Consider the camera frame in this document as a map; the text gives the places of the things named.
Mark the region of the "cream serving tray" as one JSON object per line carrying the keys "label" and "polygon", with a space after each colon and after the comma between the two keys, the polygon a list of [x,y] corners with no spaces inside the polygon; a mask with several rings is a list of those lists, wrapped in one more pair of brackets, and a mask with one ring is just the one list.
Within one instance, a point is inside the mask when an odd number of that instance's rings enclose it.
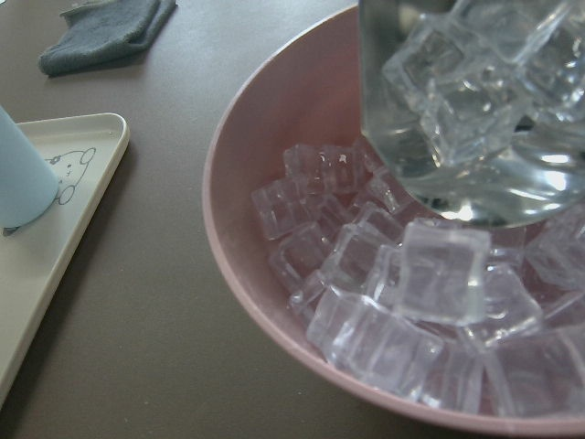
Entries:
{"label": "cream serving tray", "polygon": [[39,218],[1,238],[1,395],[7,396],[60,280],[130,138],[107,112],[21,123],[58,175]]}

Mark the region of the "pink bowl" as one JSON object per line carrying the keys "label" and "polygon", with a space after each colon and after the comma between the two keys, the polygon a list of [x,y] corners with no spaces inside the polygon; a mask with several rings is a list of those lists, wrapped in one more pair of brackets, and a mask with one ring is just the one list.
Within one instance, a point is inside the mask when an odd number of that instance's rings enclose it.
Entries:
{"label": "pink bowl", "polygon": [[208,150],[202,207],[211,251],[229,289],[255,324],[330,393],[328,416],[355,418],[360,403],[404,426],[469,437],[581,438],[580,417],[508,419],[434,409],[375,390],[328,364],[306,340],[301,320],[266,258],[251,192],[283,171],[281,154],[297,140],[352,141],[359,132],[357,9],[313,25],[271,55],[222,116]]}

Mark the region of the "grey folded cloth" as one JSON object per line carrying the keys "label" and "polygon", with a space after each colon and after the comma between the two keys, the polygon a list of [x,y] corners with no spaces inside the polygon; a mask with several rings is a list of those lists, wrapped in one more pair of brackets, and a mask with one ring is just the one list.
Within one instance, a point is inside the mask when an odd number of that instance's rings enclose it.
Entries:
{"label": "grey folded cloth", "polygon": [[175,1],[87,1],[60,14],[67,30],[38,58],[49,77],[87,70],[149,49]]}

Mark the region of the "metal ice scoop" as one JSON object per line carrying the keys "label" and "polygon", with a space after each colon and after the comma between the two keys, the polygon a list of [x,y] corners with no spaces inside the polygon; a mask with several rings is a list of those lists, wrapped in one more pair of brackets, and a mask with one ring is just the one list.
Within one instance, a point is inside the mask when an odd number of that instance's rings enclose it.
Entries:
{"label": "metal ice scoop", "polygon": [[361,126],[447,220],[514,227],[584,199],[581,1],[362,1]]}

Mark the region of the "blue cup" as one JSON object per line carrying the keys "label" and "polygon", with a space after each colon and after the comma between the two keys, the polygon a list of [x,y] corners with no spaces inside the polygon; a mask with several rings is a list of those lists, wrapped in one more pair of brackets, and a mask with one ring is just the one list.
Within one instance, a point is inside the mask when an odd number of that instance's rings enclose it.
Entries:
{"label": "blue cup", "polygon": [[41,216],[58,188],[48,162],[1,108],[1,227],[18,228]]}

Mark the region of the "pile of ice cubes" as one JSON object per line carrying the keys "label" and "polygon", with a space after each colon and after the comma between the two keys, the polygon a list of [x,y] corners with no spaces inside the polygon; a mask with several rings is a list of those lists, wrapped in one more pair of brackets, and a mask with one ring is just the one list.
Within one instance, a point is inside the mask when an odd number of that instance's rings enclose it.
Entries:
{"label": "pile of ice cubes", "polygon": [[294,145],[252,193],[308,341],[375,389],[506,418],[584,413],[584,208],[477,230],[420,209],[367,144]]}

